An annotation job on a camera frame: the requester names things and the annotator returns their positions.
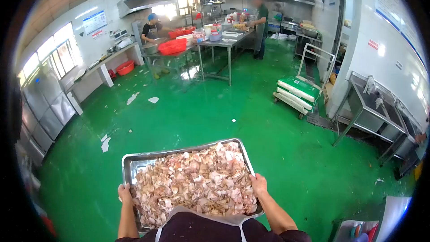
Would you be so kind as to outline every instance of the doorway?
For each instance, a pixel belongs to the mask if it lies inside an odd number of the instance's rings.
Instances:
[[[339,0],[339,16],[336,26],[335,40],[331,48],[331,53],[336,56],[335,67],[329,74],[329,82],[325,85],[325,97],[327,102],[331,98],[333,86],[336,83],[337,75],[342,67],[342,62],[348,47],[353,23],[354,0]]]

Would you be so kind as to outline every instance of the green shirt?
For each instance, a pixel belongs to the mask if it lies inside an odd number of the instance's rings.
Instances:
[[[261,19],[263,17],[266,17],[266,24],[264,25],[264,33],[267,34],[267,31],[269,30],[269,24],[267,21],[269,20],[269,11],[266,8],[266,5],[264,3],[261,3],[261,6],[258,8],[258,18]]]

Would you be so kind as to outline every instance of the floor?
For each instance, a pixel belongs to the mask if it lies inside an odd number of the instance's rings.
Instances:
[[[223,80],[202,81],[201,72],[192,72],[183,87],[175,71],[162,74],[155,85],[145,67],[136,67],[112,88],[95,90],[39,172],[40,198],[59,240],[116,238],[121,208],[116,190],[124,154],[230,137],[243,141],[254,170],[266,176],[270,194],[315,242],[329,239],[334,220],[387,195],[409,196],[413,177],[395,181],[393,164],[379,168],[375,148],[348,137],[333,148],[335,133],[298,120],[298,112],[283,102],[273,103],[277,79],[298,71],[292,49],[288,41],[268,39],[264,60],[243,53],[234,61],[231,87]],[[216,52],[217,61],[225,60],[224,51]],[[204,58],[210,61],[210,52]],[[151,97],[159,101],[153,104]],[[106,134],[109,149],[102,153]],[[258,220],[269,227],[265,216]]]

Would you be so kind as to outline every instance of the cart handle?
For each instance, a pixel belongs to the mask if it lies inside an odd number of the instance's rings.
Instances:
[[[324,52],[324,53],[328,54],[328,55],[329,55],[329,58],[330,58],[330,56],[331,56],[331,59],[327,59],[327,58],[322,57],[321,55],[319,55],[319,54],[317,54],[317,53],[315,53],[315,52],[313,52],[313,51],[308,50],[308,49],[307,49],[307,47],[308,47],[308,46],[311,46],[311,47],[313,47],[314,49],[318,49],[318,50],[320,50],[320,51],[322,51],[322,52]],[[301,56],[301,62],[300,62],[300,67],[299,67],[299,69],[298,69],[297,76],[300,76],[301,67],[303,66],[304,56],[305,56],[306,52],[309,52],[310,54],[313,54],[313,55],[315,55],[315,56],[317,56],[317,57],[319,57],[319,58],[321,58],[321,59],[324,59],[324,60],[328,61],[329,63],[331,63],[331,64],[330,64],[330,67],[329,67],[330,71],[329,71],[328,73],[331,73],[331,72],[333,71],[333,67],[335,66],[335,56],[334,56],[333,54],[331,54],[330,52],[328,52],[328,51],[324,51],[323,49],[321,49],[321,48],[319,48],[319,47],[317,47],[317,46],[314,46],[314,45],[312,45],[312,44],[310,44],[310,43],[308,42],[308,43],[306,43],[306,45],[304,46],[303,55]],[[324,89],[325,84],[327,83],[327,81],[328,81],[328,80],[329,80],[329,77],[324,78],[324,83],[322,84],[321,89]]]

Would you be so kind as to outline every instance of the red plastic basin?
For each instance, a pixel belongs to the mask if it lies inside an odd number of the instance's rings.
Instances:
[[[116,68],[116,72],[120,76],[124,76],[128,73],[130,73],[134,69],[134,61],[130,60],[125,63],[122,63],[119,67]]]

